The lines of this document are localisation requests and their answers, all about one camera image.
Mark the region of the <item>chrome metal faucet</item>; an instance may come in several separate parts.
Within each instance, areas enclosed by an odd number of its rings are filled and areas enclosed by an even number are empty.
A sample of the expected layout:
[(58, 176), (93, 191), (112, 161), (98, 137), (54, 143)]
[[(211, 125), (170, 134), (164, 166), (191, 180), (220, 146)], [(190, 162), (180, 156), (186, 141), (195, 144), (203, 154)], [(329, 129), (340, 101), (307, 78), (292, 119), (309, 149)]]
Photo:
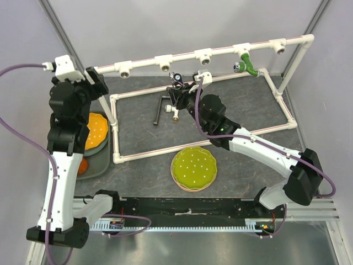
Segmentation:
[(175, 72), (170, 72), (169, 76), (171, 78), (172, 87), (182, 88), (184, 86), (184, 82), (182, 80), (181, 74), (175, 73)]

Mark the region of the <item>white PVC pipe frame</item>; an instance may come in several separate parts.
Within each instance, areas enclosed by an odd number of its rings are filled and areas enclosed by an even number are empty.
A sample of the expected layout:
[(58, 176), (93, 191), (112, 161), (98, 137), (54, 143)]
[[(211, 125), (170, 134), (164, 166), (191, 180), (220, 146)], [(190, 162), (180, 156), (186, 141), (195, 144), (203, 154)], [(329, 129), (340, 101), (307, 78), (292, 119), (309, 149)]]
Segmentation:
[[(274, 96), (276, 102), (280, 106), (283, 114), (287, 119), (287, 122), (285, 124), (253, 131), (253, 134), (255, 135), (262, 135), (267, 133), (273, 133), (276, 131), (295, 129), (298, 126), (295, 118), (293, 117), (288, 106), (284, 102), (282, 94), (285, 88), (287, 87), (289, 81), (291, 80), (291, 77), (293, 76), (295, 70), (297, 69), (298, 65), (302, 61), (304, 55), (306, 54), (307, 50), (311, 47), (313, 42), (314, 42), (314, 35), (307, 34), (307, 35), (302, 35), (295, 38), (273, 39), (273, 40), (268, 40), (268, 41), (263, 41), (258, 43), (243, 43), (243, 44), (236, 44), (228, 47), (206, 48), (206, 49), (195, 50), (193, 52), (186, 52), (186, 53), (176, 54), (176, 55), (171, 55), (171, 54), (161, 55), (161, 56), (156, 56), (152, 59), (116, 62), (112, 65), (98, 66), (95, 68), (95, 70), (99, 74), (117, 72), (120, 74), (122, 78), (128, 78), (131, 70), (134, 70), (136, 68), (142, 68), (142, 67), (148, 67), (148, 66), (159, 66), (162, 71), (167, 71), (168, 67), (170, 67), (171, 64), (179, 61), (199, 60), (202, 64), (205, 64), (209, 62), (210, 59), (213, 58), (214, 56), (226, 55), (226, 54), (237, 54), (239, 57), (243, 57), (245, 54), (249, 54), (250, 51), (252, 50), (262, 50), (262, 49), (272, 49), (277, 54), (282, 54), (284, 53), (284, 50), (287, 46), (300, 45), (299, 52), (296, 55), (286, 75), (284, 76), (281, 86), (279, 88), (277, 88), (274, 85), (270, 77), (270, 74), (266, 68), (258, 69), (258, 72), (262, 73), (262, 75), (264, 76), (268, 86), (271, 89), (272, 95)], [(166, 90), (166, 86), (160, 86), (160, 87), (148, 88), (148, 89), (143, 89), (139, 91), (122, 93), (122, 94), (112, 94), (110, 95), (109, 101), (106, 101), (105, 99), (101, 99), (99, 101), (109, 121), (111, 122), (111, 128), (113, 133), (113, 162), (115, 164), (121, 164), (128, 161), (134, 161), (142, 158), (148, 158), (148, 157), (164, 155), (172, 152), (177, 152), (186, 147), (186, 145), (179, 145), (179, 146), (167, 147), (159, 150), (136, 153), (136, 154), (127, 155), (127, 156), (123, 156), (120, 153), (119, 123), (117, 120), (116, 102), (120, 99), (132, 98), (136, 96), (142, 96), (142, 95), (152, 94), (157, 92), (164, 92), (165, 90)]]

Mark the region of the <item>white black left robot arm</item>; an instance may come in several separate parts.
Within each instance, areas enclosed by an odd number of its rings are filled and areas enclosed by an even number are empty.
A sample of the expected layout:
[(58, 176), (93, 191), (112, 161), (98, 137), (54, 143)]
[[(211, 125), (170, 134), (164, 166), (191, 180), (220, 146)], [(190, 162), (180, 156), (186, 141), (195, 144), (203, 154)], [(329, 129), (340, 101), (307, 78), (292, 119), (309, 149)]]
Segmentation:
[(118, 192), (109, 190), (99, 190), (81, 210), (73, 211), (77, 173), (89, 135), (90, 105), (109, 90), (94, 67), (85, 72), (74, 68), (56, 70), (52, 83), (46, 195), (39, 221), (27, 230), (26, 238), (47, 245), (82, 248), (96, 221), (105, 214), (115, 217), (121, 211)]

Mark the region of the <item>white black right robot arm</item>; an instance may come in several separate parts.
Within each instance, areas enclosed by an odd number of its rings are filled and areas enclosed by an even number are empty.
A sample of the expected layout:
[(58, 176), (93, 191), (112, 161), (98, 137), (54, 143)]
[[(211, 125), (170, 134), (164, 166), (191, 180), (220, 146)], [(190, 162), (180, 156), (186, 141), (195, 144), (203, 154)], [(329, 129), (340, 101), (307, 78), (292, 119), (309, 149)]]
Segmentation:
[(177, 110), (187, 110), (196, 121), (199, 132), (210, 143), (225, 150), (246, 155), (275, 170), (284, 181), (265, 187), (255, 197), (253, 212), (266, 217), (276, 207), (294, 202), (309, 206), (318, 194), (323, 170), (315, 151), (297, 151), (256, 136), (225, 116), (226, 106), (219, 96), (201, 96), (201, 90), (190, 92), (190, 86), (168, 87), (167, 93)]

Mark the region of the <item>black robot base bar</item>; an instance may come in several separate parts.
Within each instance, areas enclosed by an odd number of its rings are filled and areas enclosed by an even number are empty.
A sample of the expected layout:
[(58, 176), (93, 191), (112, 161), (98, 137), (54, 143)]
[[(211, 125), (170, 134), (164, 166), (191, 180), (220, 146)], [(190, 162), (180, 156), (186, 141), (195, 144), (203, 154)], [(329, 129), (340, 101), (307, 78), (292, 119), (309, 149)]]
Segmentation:
[(151, 218), (156, 216), (225, 216), (235, 219), (280, 219), (285, 215), (285, 206), (279, 205), (269, 210), (252, 199), (238, 198), (149, 198), (125, 197), (119, 198), (117, 192), (113, 195), (112, 209), (108, 215), (136, 215)]

